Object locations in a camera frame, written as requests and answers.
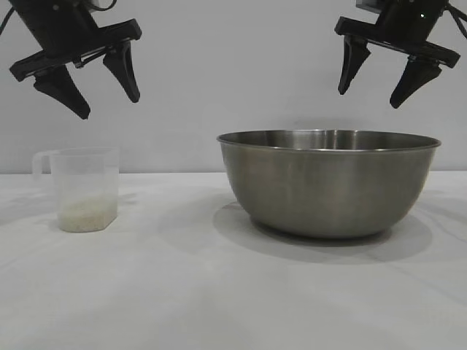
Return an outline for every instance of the black cable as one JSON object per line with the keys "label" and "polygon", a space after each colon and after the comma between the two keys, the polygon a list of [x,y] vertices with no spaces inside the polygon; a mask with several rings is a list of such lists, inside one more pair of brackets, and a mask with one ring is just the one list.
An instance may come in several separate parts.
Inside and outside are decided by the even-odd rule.
{"label": "black cable", "polygon": [[84,0],[84,2],[86,3],[86,6],[89,7],[90,9],[93,9],[94,11],[102,11],[103,12],[103,11],[108,11],[111,8],[113,8],[116,5],[117,0],[112,0],[112,3],[108,7],[96,6],[95,4],[93,4],[91,2],[91,0]]}
{"label": "black cable", "polygon": [[86,58],[85,60],[82,60],[82,61],[79,61],[75,64],[76,68],[82,68],[84,67],[86,64],[90,63],[91,61],[94,61],[95,59],[105,55],[106,53],[108,52],[108,50],[102,50],[102,51],[99,51],[98,53],[95,53],[94,55],[91,55],[89,56],[88,58]]}
{"label": "black cable", "polygon": [[15,9],[12,7],[11,9],[8,10],[7,15],[5,16],[5,19],[3,19],[3,22],[1,22],[1,24],[0,24],[0,35],[5,30],[5,27],[7,26],[9,18],[12,17],[13,12],[15,12]]}
{"label": "black cable", "polygon": [[462,35],[464,35],[464,37],[467,39],[467,29],[462,24],[462,20],[467,22],[467,15],[464,12],[460,11],[459,9],[456,9],[451,4],[447,5],[447,10],[451,14],[452,18],[454,18],[455,24],[458,25]]}

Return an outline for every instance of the white wall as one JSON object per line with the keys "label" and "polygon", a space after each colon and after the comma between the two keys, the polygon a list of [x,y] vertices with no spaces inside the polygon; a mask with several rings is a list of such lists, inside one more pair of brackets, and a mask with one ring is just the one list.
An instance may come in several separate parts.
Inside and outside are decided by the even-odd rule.
{"label": "white wall", "polygon": [[0,38],[0,172],[29,171],[40,150],[109,144],[121,146],[124,171],[215,171],[223,168],[217,134],[271,128],[420,133],[444,142],[435,168],[467,170],[467,41],[452,18],[441,19],[431,40],[465,57],[394,111],[389,97],[406,64],[396,52],[372,46],[347,95],[337,93],[339,16],[376,20],[354,4],[119,0],[94,17],[101,26],[139,21],[144,36],[133,49],[142,98],[127,100],[100,61],[70,68],[93,110],[87,122],[37,93],[34,79],[10,75],[11,64],[39,49],[15,15]]}

